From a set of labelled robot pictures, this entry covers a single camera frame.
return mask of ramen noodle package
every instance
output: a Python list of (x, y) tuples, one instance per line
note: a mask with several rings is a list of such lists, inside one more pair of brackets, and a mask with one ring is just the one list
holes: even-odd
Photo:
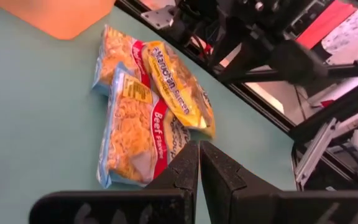
[(150, 86), (150, 78), (142, 61), (142, 47), (142, 41), (105, 25), (96, 62), (93, 88), (108, 95), (114, 69), (119, 62), (132, 70), (134, 76), (143, 84)]
[(98, 180), (145, 185), (158, 176), (190, 140), (167, 104), (121, 63), (112, 81)]
[(145, 69), (173, 114), (187, 128), (213, 138), (215, 123), (208, 96), (180, 58), (161, 41), (145, 43), (142, 55)]

